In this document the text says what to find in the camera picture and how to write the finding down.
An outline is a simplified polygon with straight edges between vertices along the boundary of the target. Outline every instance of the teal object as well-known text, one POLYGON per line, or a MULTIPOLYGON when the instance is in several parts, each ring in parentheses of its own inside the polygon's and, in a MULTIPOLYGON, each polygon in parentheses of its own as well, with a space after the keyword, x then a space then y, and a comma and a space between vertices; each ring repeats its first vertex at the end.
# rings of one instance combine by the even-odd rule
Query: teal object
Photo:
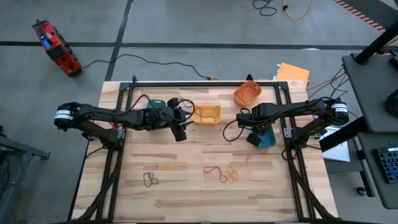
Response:
POLYGON ((259 134, 257 136, 261 139, 260 145, 257 146, 258 149, 268 149, 276 145, 276 139, 272 125, 268 125, 265 135, 259 134))
POLYGON ((163 100, 150 100, 150 102, 147 103, 147 108, 151 109, 153 108, 151 103, 156 106, 156 107, 166 107, 166 102, 163 100))

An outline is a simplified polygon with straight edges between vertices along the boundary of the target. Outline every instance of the orange paper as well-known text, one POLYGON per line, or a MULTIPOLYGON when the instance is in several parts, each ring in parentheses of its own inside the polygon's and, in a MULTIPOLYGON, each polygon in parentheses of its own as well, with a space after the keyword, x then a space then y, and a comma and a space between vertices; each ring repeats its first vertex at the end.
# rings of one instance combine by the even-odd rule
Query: orange paper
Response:
POLYGON ((310 71, 293 65, 282 63, 279 68, 277 80, 302 80, 307 87, 310 71))

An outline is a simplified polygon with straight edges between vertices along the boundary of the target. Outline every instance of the red power tool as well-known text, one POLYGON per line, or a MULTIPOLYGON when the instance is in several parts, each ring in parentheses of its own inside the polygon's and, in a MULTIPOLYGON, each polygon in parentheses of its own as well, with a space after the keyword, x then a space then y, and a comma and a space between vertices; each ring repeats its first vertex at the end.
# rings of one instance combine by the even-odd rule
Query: red power tool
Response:
POLYGON ((36 20, 32 25, 47 55, 69 76, 81 72, 81 65, 69 44, 48 21, 36 20))

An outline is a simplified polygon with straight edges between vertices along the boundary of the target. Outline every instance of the white paper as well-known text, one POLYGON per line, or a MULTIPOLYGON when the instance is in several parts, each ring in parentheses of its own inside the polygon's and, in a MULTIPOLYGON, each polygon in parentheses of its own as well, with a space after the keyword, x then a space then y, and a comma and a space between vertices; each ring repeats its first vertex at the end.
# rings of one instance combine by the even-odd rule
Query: white paper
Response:
MULTIPOLYGON (((334 132, 340 130, 340 128, 336 127, 327 127, 327 133, 321 136, 320 140, 324 137, 328 136, 329 134, 333 134, 334 132)), ((349 152, 348 152, 348 145, 347 142, 341 143, 338 146, 334 147, 333 149, 329 149, 323 153, 324 159, 333 159, 337 161, 344 161, 349 162, 349 152)))

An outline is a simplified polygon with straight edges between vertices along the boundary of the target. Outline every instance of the keyboard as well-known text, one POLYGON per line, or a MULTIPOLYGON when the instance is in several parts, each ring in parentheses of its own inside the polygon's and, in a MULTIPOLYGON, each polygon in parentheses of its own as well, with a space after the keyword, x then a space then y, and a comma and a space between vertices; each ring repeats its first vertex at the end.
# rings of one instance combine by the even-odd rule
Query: keyboard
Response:
POLYGON ((387 184, 398 183, 398 148, 374 149, 379 167, 387 184))

